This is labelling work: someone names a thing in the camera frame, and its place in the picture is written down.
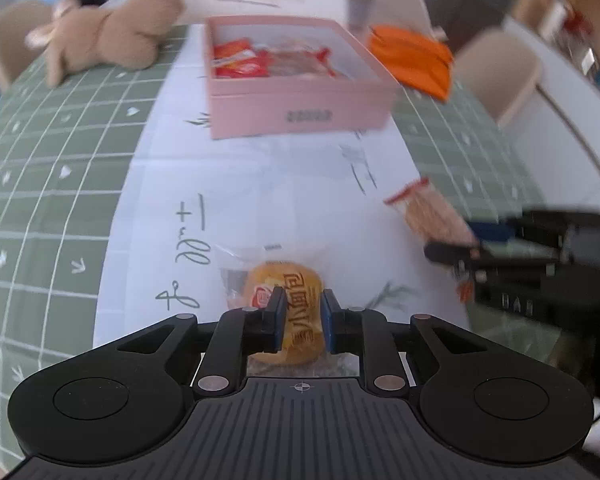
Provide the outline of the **white paper table runner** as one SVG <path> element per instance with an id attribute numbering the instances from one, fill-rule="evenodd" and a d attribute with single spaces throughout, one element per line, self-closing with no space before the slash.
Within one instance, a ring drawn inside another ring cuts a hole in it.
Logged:
<path id="1" fill-rule="evenodd" d="M 373 131 L 215 140 L 202 29 L 190 26 L 138 136 L 110 132 L 92 191 L 119 195 L 94 344 L 174 314 L 242 305 L 268 259 L 308 266 L 343 307 L 466 326 L 454 280 L 428 263 L 390 194 L 417 178 L 395 124 Z"/>

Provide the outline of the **cracker packet red edge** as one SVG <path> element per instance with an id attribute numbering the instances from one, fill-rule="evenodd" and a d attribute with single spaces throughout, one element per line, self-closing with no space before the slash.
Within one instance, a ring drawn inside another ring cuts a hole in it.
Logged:
<path id="1" fill-rule="evenodd" d="M 411 232 L 422 242 L 422 249 L 430 240 L 481 247 L 480 240 L 471 232 L 465 219 L 428 178 L 412 181 L 400 192 L 386 198 L 384 204 L 401 215 Z M 474 296 L 475 286 L 466 270 L 467 261 L 457 264 L 427 261 L 454 276 L 457 296 L 463 304 L 468 304 Z"/>

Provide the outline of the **beige chair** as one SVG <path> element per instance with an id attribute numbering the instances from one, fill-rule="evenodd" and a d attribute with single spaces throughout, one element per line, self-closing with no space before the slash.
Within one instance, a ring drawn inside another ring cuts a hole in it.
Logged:
<path id="1" fill-rule="evenodd" d="M 507 126 L 535 92 L 543 65 L 523 41 L 491 27 L 458 52 L 454 76 L 500 128 Z"/>
<path id="2" fill-rule="evenodd" d="M 52 7 L 38 0 L 19 0 L 0 11 L 1 94 L 42 52 L 26 45 L 27 34 L 51 21 Z"/>

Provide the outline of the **brown plush bunny toy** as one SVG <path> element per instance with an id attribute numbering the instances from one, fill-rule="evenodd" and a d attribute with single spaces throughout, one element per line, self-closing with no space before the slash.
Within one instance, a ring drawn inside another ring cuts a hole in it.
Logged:
<path id="1" fill-rule="evenodd" d="M 50 88 L 100 64 L 144 70 L 184 9 L 184 0 L 126 0 L 114 8 L 58 0 L 52 21 L 28 32 L 24 44 L 45 50 Z"/>

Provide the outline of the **orange tissue pouch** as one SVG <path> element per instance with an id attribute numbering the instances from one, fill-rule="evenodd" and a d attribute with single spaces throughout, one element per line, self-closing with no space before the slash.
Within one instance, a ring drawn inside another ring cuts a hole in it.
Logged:
<path id="1" fill-rule="evenodd" d="M 370 30 L 368 50 L 400 84 L 446 102 L 452 90 L 454 56 L 430 36 L 391 25 Z"/>

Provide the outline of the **red roast duck snack pouch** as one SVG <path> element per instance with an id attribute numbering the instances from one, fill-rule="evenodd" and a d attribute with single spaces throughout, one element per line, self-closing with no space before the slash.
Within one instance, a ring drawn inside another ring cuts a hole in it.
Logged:
<path id="1" fill-rule="evenodd" d="M 268 77 L 268 50 L 248 38 L 224 42 L 213 48 L 212 68 L 220 79 Z"/>

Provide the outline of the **beige chair right side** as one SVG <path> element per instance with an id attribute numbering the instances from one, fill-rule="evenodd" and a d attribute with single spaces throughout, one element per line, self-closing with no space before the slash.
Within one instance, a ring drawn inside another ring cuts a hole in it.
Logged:
<path id="1" fill-rule="evenodd" d="M 458 52 L 454 76 L 500 128 L 507 126 L 535 92 L 543 65 L 523 41 L 491 27 Z"/>

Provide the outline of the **pink cardboard box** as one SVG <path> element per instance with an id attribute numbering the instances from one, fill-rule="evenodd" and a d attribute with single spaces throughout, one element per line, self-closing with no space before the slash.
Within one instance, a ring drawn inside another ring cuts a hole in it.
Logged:
<path id="1" fill-rule="evenodd" d="M 330 74 L 223 77 L 215 50 L 248 40 L 268 60 L 278 49 L 326 53 Z M 322 18 L 214 16 L 202 26 L 211 136 L 214 140 L 279 133 L 382 128 L 399 84 L 381 62 L 337 22 Z"/>

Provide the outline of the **beige chair near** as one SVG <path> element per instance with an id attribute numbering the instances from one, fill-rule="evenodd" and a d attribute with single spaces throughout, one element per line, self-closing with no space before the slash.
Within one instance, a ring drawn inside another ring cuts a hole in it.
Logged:
<path id="1" fill-rule="evenodd" d="M 27 34 L 51 21 L 52 7 L 38 0 L 19 0 L 0 11 L 1 94 L 42 52 L 26 45 Z"/>

